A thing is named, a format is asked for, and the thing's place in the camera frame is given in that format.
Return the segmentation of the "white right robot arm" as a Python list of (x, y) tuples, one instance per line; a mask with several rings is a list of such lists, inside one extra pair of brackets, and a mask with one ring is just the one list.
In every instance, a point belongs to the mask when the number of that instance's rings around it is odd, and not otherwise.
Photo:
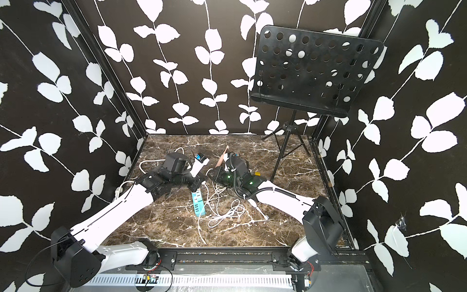
[(231, 188), (241, 199), (272, 206), (303, 225), (305, 236), (287, 252), (287, 265), (291, 269), (317, 267), (311, 261), (319, 255), (337, 253), (344, 222), (328, 198), (304, 197), (282, 189), (267, 178), (253, 174), (248, 162), (234, 152), (224, 155), (223, 160), (223, 164), (208, 174), (213, 182)]

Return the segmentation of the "pink electric toothbrush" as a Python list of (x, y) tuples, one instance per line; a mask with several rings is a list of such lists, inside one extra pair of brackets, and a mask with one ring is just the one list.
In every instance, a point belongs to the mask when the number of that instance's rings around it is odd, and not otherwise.
[(229, 149), (229, 146), (226, 146), (224, 152), (220, 155), (219, 160), (218, 160), (218, 162), (216, 163), (215, 167), (220, 167), (220, 166), (222, 165), (222, 163), (224, 162), (225, 157), (226, 157), (226, 155), (227, 155), (228, 149)]

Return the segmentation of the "white electric toothbrush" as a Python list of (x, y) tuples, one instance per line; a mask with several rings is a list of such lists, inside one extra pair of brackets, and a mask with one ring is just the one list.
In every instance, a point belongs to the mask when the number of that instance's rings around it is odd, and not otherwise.
[(269, 217), (261, 211), (261, 209), (258, 207), (257, 203), (253, 199), (248, 199), (248, 202), (264, 217), (265, 220), (269, 219)]

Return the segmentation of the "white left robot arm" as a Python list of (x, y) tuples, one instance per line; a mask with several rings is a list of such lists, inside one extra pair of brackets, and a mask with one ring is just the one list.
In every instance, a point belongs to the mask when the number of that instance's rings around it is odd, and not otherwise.
[(152, 172), (136, 180), (122, 196), (89, 219), (71, 229), (60, 227), (52, 233), (51, 258), (59, 274), (72, 288), (88, 283), (96, 275), (123, 266), (141, 266), (145, 271), (161, 263), (157, 247), (147, 239), (105, 247), (105, 239), (141, 209), (151, 205), (174, 186), (195, 192), (206, 176), (191, 173), (164, 180)]

